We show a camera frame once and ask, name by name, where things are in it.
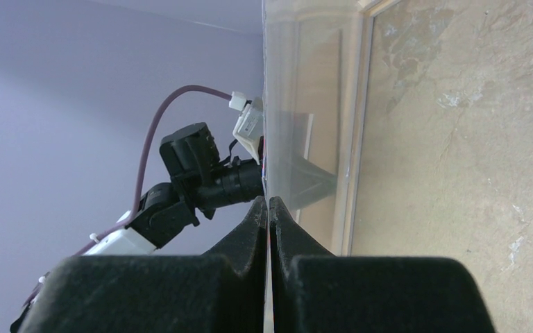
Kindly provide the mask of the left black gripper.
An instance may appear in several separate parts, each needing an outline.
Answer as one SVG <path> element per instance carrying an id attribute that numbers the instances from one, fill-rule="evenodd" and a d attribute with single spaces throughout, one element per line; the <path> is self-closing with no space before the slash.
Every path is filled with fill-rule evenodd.
<path id="1" fill-rule="evenodd" d="M 221 160 L 205 122 L 163 137 L 159 152 L 179 197 L 207 219 L 219 208 L 264 195 L 262 165 L 231 155 Z"/>

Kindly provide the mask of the wooden picture frame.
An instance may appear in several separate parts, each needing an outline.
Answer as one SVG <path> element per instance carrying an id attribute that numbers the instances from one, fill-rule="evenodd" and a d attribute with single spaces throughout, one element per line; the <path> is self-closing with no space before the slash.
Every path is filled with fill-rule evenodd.
<path id="1" fill-rule="evenodd" d="M 375 17 L 397 1 L 357 1 L 343 30 L 337 190 L 330 251 L 351 254 Z"/>

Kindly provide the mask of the clear glass pane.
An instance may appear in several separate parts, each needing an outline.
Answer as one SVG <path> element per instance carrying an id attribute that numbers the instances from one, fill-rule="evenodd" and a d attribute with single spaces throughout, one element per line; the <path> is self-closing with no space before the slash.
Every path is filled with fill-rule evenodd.
<path id="1" fill-rule="evenodd" d="M 366 1 L 265 1 L 264 186 L 331 253 L 344 247 Z"/>

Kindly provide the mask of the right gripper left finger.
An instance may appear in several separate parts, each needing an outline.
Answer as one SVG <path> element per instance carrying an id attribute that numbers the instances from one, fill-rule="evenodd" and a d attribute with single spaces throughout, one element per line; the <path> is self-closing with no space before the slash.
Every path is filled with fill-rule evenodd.
<path id="1" fill-rule="evenodd" d="M 84 256 L 46 279 L 20 332 L 261 332 L 267 204 L 192 256 Z"/>

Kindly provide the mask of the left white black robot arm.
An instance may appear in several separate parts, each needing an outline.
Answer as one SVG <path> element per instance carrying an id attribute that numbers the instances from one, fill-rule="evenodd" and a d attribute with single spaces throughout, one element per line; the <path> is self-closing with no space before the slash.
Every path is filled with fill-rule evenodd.
<path id="1" fill-rule="evenodd" d="M 166 136 L 169 182 L 150 188 L 126 225 L 63 261 L 11 332 L 261 332 L 266 205 L 261 159 L 221 160 L 205 123 Z M 198 213 L 251 203 L 243 221 L 202 255 L 157 256 Z"/>

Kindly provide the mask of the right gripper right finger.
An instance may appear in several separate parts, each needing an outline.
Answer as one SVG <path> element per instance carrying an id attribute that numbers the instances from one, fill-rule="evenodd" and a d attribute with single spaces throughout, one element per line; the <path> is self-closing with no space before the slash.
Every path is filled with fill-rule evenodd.
<path id="1" fill-rule="evenodd" d="M 493 332 L 472 275 L 446 257 L 333 255 L 269 201 L 276 332 Z"/>

